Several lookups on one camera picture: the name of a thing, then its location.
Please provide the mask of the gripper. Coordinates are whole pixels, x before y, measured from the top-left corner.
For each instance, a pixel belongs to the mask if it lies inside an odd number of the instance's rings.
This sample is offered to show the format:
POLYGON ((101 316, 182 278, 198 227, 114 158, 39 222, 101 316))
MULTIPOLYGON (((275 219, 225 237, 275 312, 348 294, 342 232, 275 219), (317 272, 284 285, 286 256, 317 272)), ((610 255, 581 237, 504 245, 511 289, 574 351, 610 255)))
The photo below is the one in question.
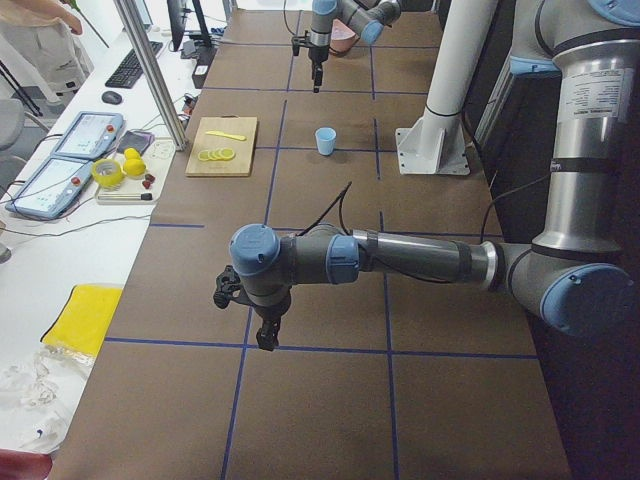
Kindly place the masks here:
POLYGON ((287 313, 291 305, 291 294, 280 292, 267 296, 248 294, 253 309, 266 323, 258 329, 256 341, 260 349, 275 350, 279 346, 278 334, 281 318, 287 313))
POLYGON ((329 46, 328 45, 311 45, 309 47, 308 57, 312 62, 312 80, 313 80, 313 93, 319 93, 319 89, 323 83, 323 66, 322 64, 328 59, 329 46))

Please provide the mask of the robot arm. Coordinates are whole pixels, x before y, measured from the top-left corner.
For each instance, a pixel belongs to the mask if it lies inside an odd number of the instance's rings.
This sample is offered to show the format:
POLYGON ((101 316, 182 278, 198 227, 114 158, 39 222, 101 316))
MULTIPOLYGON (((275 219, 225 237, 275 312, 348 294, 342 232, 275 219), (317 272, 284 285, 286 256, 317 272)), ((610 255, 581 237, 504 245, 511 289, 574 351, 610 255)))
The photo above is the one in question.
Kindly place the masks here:
POLYGON ((489 210, 507 224, 502 242, 351 230, 322 220, 288 236, 246 225, 231 238, 231 262, 217 277, 213 300, 258 314, 260 348, 278 346, 294 286, 352 283, 363 272, 478 283, 576 337, 599 335, 637 312, 639 288, 618 263, 611 229, 620 144, 639 74, 639 5, 519 1, 512 33, 513 74, 561 79, 542 231, 528 232, 499 196, 489 210))
POLYGON ((335 20, 352 30, 366 44, 373 44, 385 26, 393 24, 402 13, 401 1, 316 0, 312 2, 310 30, 302 45, 311 60, 313 92, 323 83, 323 63, 328 60, 335 20))

